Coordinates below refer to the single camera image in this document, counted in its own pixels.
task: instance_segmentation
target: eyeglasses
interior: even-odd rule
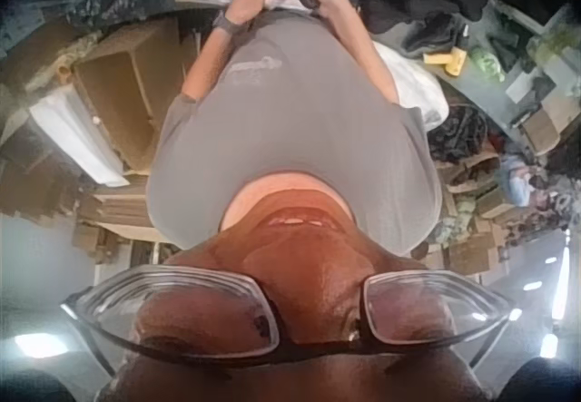
[[[359,303],[359,327],[349,339],[296,344],[256,280],[218,270],[145,265],[73,294],[61,307],[83,328],[87,341],[90,329],[150,358],[224,368],[337,354],[408,354],[487,333],[489,348],[512,309],[499,294],[444,270],[374,275],[363,282]],[[473,362],[484,354],[481,349]],[[112,373],[110,366],[106,369]]]

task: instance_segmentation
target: wristwatch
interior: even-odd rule
[[[243,32],[244,30],[246,30],[246,24],[242,24],[242,25],[238,25],[233,23],[232,21],[230,21],[226,15],[224,14],[223,11],[221,11],[218,16],[216,17],[216,19],[214,19],[214,22],[212,24],[212,26],[214,28],[221,28],[222,30],[224,30],[226,33],[231,34],[232,36]]]

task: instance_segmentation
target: ceiling light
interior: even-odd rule
[[[540,287],[542,285],[543,285],[543,281],[529,282],[528,284],[525,284],[525,287],[523,287],[523,290],[529,291],[529,290],[540,289]]]
[[[543,337],[543,344],[541,345],[540,356],[542,358],[554,358],[556,355],[556,348],[559,344],[559,339],[555,334],[547,334]]]
[[[24,334],[16,336],[15,342],[26,356],[32,358],[56,357],[69,350],[61,339],[52,334]]]
[[[523,310],[522,309],[513,309],[510,314],[508,315],[508,320],[511,321],[516,321],[518,320],[518,318],[520,318],[521,314],[523,314]]]
[[[480,320],[481,322],[485,322],[487,320],[487,317],[480,313],[472,313],[472,317],[476,320]]]
[[[565,316],[566,294],[569,290],[569,248],[563,249],[563,261],[559,271],[559,281],[556,282],[555,298],[553,299],[552,317],[562,320]]]

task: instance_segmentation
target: glasses frame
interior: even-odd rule
[[[136,273],[140,270],[147,268],[163,268],[163,265],[144,265],[138,266],[136,268],[128,269],[116,277],[120,276],[130,276],[132,273]],[[227,277],[228,279],[236,279],[238,281],[243,280],[244,282],[251,282],[254,284],[255,288],[262,294],[266,299],[266,305],[270,307],[272,316],[274,317],[274,323],[276,329],[278,330],[278,344],[273,346],[270,351],[266,351],[260,355],[254,355],[252,357],[242,357],[237,354],[230,356],[229,358],[209,358],[194,356],[187,353],[173,353],[167,351],[161,351],[156,348],[150,348],[144,345],[138,345],[129,341],[125,338],[116,336],[105,329],[103,329],[98,323],[91,321],[89,318],[79,312],[77,309],[77,304],[79,300],[85,298],[87,294],[96,289],[95,287],[90,287],[84,289],[78,293],[74,293],[69,296],[62,304],[61,308],[66,312],[69,318],[72,319],[76,327],[78,327],[81,336],[86,342],[89,349],[94,353],[96,359],[103,366],[103,368],[110,375],[114,375],[113,367],[108,364],[108,361],[104,357],[103,353],[98,348],[91,331],[95,331],[97,334],[101,335],[105,339],[114,343],[114,345],[130,350],[134,353],[144,355],[149,358],[173,363],[180,364],[191,367],[203,367],[203,368],[252,368],[264,365],[276,365],[283,363],[295,363],[308,359],[327,357],[332,355],[357,355],[357,356],[371,356],[371,355],[407,355],[407,354],[418,354],[420,352],[425,352],[432,349],[438,348],[448,348],[461,342],[470,341],[475,338],[479,338],[487,333],[490,336],[487,338],[484,346],[477,352],[475,357],[470,362],[471,367],[475,367],[490,351],[491,347],[499,339],[500,335],[504,331],[504,328],[508,323],[508,316],[510,310],[512,309],[512,303],[509,299],[506,299],[502,295],[488,291],[487,289],[479,286],[475,282],[466,279],[454,272],[447,270],[404,270],[398,272],[389,272],[372,275],[366,278],[361,285],[361,294],[359,300],[359,309],[361,310],[359,314],[360,324],[359,324],[359,337],[353,340],[336,340],[327,341],[321,343],[295,343],[286,328],[284,320],[281,314],[274,304],[264,293],[263,288],[260,283],[251,277],[241,275],[238,273],[226,272],[221,270],[203,270],[198,268],[190,268],[184,266],[165,266],[165,268],[172,268],[172,270],[179,270],[183,273],[190,274],[204,274],[209,273],[213,275],[218,275],[220,277]],[[432,340],[432,341],[420,341],[411,342],[406,344],[393,344],[381,341],[374,334],[372,326],[369,324],[368,309],[366,306],[366,299],[368,294],[369,284],[373,280],[385,280],[385,279],[396,279],[396,278],[406,278],[411,276],[431,276],[439,277],[448,280],[454,280],[455,282],[460,282],[464,286],[473,291],[476,290],[478,295],[487,297],[488,299],[494,299],[505,305],[504,313],[501,314],[496,319],[491,319],[487,321],[486,324],[482,325],[480,328],[474,328],[463,334],[458,334],[455,336]]]

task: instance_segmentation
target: mouth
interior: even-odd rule
[[[293,207],[275,211],[264,218],[257,228],[271,228],[287,226],[313,225],[320,228],[328,228],[345,232],[343,227],[333,219],[326,211],[320,209]]]

